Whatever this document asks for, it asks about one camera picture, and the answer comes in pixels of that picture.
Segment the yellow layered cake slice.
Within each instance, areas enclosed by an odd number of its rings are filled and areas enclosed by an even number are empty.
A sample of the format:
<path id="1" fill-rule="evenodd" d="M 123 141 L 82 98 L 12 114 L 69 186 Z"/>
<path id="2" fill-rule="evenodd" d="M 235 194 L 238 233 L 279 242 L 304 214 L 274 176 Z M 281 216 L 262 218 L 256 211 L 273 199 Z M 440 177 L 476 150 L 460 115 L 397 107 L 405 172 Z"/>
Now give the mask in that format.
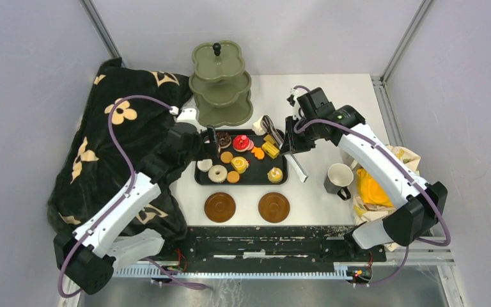
<path id="1" fill-rule="evenodd" d="M 279 149 L 268 141 L 262 144 L 261 149 L 271 158 L 276 159 L 279 156 Z"/>

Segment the steel tongs white handle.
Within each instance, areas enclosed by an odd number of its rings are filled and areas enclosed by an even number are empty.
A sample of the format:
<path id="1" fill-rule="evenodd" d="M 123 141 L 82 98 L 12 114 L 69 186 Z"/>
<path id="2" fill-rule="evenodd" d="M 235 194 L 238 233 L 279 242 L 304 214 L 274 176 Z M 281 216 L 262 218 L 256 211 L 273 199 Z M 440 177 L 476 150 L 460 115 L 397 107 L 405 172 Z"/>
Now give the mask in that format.
<path id="1" fill-rule="evenodd" d="M 263 115 L 261 118 L 260 125 L 262 129 L 274 139 L 274 144 L 278 147 L 278 149 L 282 150 L 284 138 L 282 135 L 280 135 L 278 130 L 275 128 L 271 118 L 268 115 Z M 280 152 L 280 154 L 286 158 L 288 163 L 295 170 L 299 180 L 302 183 L 305 183 L 306 180 L 309 178 L 309 175 L 306 172 L 306 170 L 302 167 L 300 162 L 296 159 L 296 157 L 291 152 L 286 152 L 286 153 Z"/>

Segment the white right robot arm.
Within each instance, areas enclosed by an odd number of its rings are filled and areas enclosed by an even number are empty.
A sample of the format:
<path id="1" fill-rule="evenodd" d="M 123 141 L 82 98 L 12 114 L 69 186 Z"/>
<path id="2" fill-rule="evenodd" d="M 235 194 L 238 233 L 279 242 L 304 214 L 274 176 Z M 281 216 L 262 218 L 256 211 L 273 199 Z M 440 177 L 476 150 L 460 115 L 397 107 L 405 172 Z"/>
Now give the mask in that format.
<path id="1" fill-rule="evenodd" d="M 349 232 L 343 245 L 345 256 L 360 261 L 370 248 L 393 242 L 409 246 L 420 240 L 448 246 L 451 236 L 442 217 L 448 195 L 445 185 L 428 183 L 398 160 L 352 106 L 335 108 L 321 88 L 303 94 L 300 89 L 301 85 L 294 86 L 287 99 L 293 114 L 285 119 L 281 153 L 308 152 L 317 140 L 330 141 L 376 180 L 395 208 L 391 215 L 365 222 Z"/>

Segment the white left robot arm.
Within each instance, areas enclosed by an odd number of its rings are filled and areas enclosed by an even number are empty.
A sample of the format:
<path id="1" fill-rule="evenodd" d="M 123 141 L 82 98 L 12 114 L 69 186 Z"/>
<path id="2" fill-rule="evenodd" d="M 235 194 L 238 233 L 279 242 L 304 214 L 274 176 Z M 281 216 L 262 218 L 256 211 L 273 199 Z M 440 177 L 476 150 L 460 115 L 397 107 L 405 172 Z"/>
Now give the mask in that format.
<path id="1" fill-rule="evenodd" d="M 59 294 L 64 298 L 80 292 L 92 295 L 108 284 L 114 271 L 152 255 L 170 259 L 175 242 L 155 230 L 124 240 L 118 236 L 191 162 L 214 158 L 218 153 L 214 127 L 200 125 L 195 107 L 182 109 L 165 140 L 141 161 L 107 204 L 74 232 L 55 236 Z"/>

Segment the orange fish-shaped pastry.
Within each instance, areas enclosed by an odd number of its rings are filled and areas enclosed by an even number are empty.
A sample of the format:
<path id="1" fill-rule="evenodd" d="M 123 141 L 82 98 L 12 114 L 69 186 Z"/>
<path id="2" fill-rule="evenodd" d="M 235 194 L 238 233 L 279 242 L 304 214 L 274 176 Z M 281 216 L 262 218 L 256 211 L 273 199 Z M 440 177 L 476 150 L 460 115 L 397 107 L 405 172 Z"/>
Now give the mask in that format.
<path id="1" fill-rule="evenodd" d="M 251 153 L 258 160 L 263 160 L 265 158 L 265 152 L 261 148 L 254 146 L 251 150 Z"/>

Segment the white cake block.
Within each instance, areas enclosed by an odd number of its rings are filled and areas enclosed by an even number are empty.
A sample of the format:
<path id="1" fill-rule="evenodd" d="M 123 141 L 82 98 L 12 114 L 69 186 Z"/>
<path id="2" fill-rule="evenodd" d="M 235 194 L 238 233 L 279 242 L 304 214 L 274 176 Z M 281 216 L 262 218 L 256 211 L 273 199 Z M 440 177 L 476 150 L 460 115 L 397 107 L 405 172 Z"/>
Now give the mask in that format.
<path id="1" fill-rule="evenodd" d="M 251 125 L 252 131 L 257 135 L 257 136 L 263 136 L 267 133 L 263 126 L 263 117 L 259 118 L 257 121 L 255 121 Z"/>

